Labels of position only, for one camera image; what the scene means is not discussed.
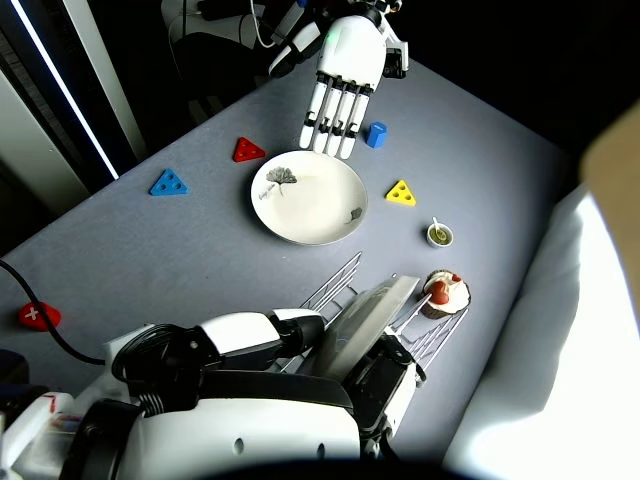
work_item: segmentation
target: metal wire rack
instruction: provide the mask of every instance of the metal wire rack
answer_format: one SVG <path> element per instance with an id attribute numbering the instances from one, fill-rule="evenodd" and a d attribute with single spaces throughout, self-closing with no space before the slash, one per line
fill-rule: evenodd
<path id="1" fill-rule="evenodd" d="M 359 293 L 351 286 L 351 282 L 360 265 L 361 257 L 362 252 L 356 253 L 347 263 L 340 267 L 329 280 L 305 300 L 302 305 L 300 305 L 300 308 L 319 312 L 327 319 L 325 326 L 328 327 L 331 325 Z M 428 331 L 418 334 L 413 340 L 407 338 L 404 334 L 405 329 L 414 318 L 419 316 L 420 309 L 430 298 L 431 295 L 429 294 L 420 299 L 406 315 L 391 322 L 391 326 L 387 329 L 387 332 L 398 337 L 402 345 L 413 355 L 415 361 L 424 371 L 427 370 L 436 356 L 442 351 L 468 312 L 468 309 L 464 309 L 442 320 L 434 320 L 433 323 L 430 323 Z M 284 373 L 294 372 L 305 355 L 306 354 L 291 359 L 280 360 L 279 363 L 276 364 L 276 368 Z"/>

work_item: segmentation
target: small bowl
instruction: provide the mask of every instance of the small bowl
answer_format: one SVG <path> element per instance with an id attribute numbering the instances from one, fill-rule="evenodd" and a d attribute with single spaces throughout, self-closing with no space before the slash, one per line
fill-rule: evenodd
<path id="1" fill-rule="evenodd" d="M 445 244 L 441 244 L 436 242 L 433 238 L 431 238 L 431 232 L 433 232 L 436 229 L 435 224 L 431 224 L 429 226 L 429 228 L 427 229 L 427 242 L 429 242 L 429 245 L 431 245 L 434 248 L 446 248 L 451 246 L 451 244 L 453 243 L 453 232 L 451 231 L 451 229 L 449 227 L 447 227 L 446 225 L 442 224 L 442 223 L 438 223 L 440 230 L 442 230 L 444 233 L 447 234 L 447 240 L 448 242 Z"/>

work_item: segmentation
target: plate rim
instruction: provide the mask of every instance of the plate rim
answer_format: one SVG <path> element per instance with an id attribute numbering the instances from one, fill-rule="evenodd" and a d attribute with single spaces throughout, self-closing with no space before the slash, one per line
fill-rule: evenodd
<path id="1" fill-rule="evenodd" d="M 256 183 L 258 181 L 258 177 L 259 175 L 262 173 L 262 171 L 265 169 L 265 167 L 267 167 L 271 162 L 273 162 L 274 160 L 277 160 L 281 157 L 284 157 L 285 155 L 291 155 L 291 154 L 296 154 L 296 153 L 307 153 L 307 154 L 312 154 L 314 156 L 317 156 L 319 158 L 321 158 L 321 161 L 331 161 L 331 162 L 340 162 L 344 167 L 347 168 L 347 170 L 350 170 L 351 173 L 355 176 L 355 178 L 358 179 L 358 182 L 360 183 L 360 185 L 362 186 L 362 191 L 364 192 L 364 208 L 363 208 L 363 214 L 361 216 L 361 220 L 360 223 L 358 224 L 358 226 L 356 226 L 356 228 L 354 228 L 353 230 L 351 230 L 349 233 L 347 233 L 346 235 L 344 235 L 343 237 L 340 237 L 336 240 L 332 240 L 330 242 L 323 242 L 323 243 L 309 243 L 309 242 L 301 242 L 298 240 L 291 240 L 290 238 L 287 238 L 283 235 L 281 235 L 280 233 L 276 232 L 275 230 L 273 230 L 269 225 L 267 225 L 267 223 L 263 220 L 263 218 L 260 216 L 260 213 L 258 212 L 258 209 L 256 208 L 256 202 L 254 199 L 254 190 L 256 188 Z M 255 214 L 257 215 L 258 219 L 260 220 L 260 222 L 262 222 L 262 224 L 267 227 L 269 229 L 269 231 L 271 233 L 273 233 L 275 236 L 282 238 L 283 240 L 286 240 L 289 243 L 293 243 L 296 245 L 304 245 L 304 246 L 310 246 L 310 247 L 314 247 L 314 246 L 322 246 L 322 245 L 331 245 L 333 243 L 339 242 L 340 240 L 344 240 L 345 238 L 347 238 L 348 236 L 350 236 L 351 234 L 353 234 L 353 232 L 355 232 L 356 230 L 358 230 L 360 224 L 362 223 L 362 221 L 364 220 L 364 216 L 366 215 L 367 211 L 369 210 L 369 196 L 367 195 L 367 189 L 364 186 L 364 182 L 362 181 L 362 179 L 360 178 L 360 175 L 358 175 L 358 173 L 351 168 L 351 166 L 347 165 L 345 162 L 343 162 L 342 160 L 332 157 L 330 155 L 327 155 L 326 153 L 317 153 L 314 152 L 312 150 L 292 150 L 290 152 L 284 152 L 281 153 L 279 155 L 276 155 L 273 158 L 270 158 L 269 160 L 267 160 L 265 163 L 263 163 L 260 168 L 258 169 L 258 171 L 255 173 L 255 175 L 253 176 L 253 180 L 251 181 L 251 191 L 250 191 L 250 196 L 251 196 L 251 206 L 253 207 L 253 211 L 255 212 Z"/>

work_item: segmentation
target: strawberry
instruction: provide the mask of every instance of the strawberry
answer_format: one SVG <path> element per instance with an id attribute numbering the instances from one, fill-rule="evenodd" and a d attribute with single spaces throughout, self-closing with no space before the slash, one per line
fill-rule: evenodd
<path id="1" fill-rule="evenodd" d="M 448 291 L 448 285 L 444 282 L 438 281 L 434 282 L 433 285 L 429 287 L 427 293 L 431 294 L 431 302 L 436 305 L 444 305 L 445 303 L 449 303 Z"/>

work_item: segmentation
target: table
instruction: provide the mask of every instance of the table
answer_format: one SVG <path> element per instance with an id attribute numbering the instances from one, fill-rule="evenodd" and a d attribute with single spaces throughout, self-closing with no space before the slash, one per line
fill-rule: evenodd
<path id="1" fill-rule="evenodd" d="M 231 154 L 240 136 L 269 158 L 296 149 L 314 81 L 307 62 L 269 82 L 5 259 L 63 312 L 64 337 L 92 356 L 147 322 L 193 326 L 233 311 L 296 307 L 360 250 L 360 290 L 394 272 L 424 278 L 454 270 L 470 286 L 470 313 L 432 363 L 394 441 L 403 457 L 438 460 L 516 297 L 567 162 L 548 141 L 414 63 L 405 80 L 383 80 L 372 97 L 364 125 L 387 125 L 384 147 L 360 139 L 348 161 L 369 195 L 363 224 L 333 245 L 293 245 L 262 226 L 250 205 L 262 161 L 236 164 Z M 189 195 L 147 193 L 165 168 Z M 416 207 L 384 200 L 400 178 Z M 433 215 L 454 230 L 448 249 L 427 245 Z M 20 328 L 16 311 L 27 299 L 6 274 L 0 292 L 0 348 L 26 356 L 32 382 L 77 394 L 100 373 L 48 334 Z"/>

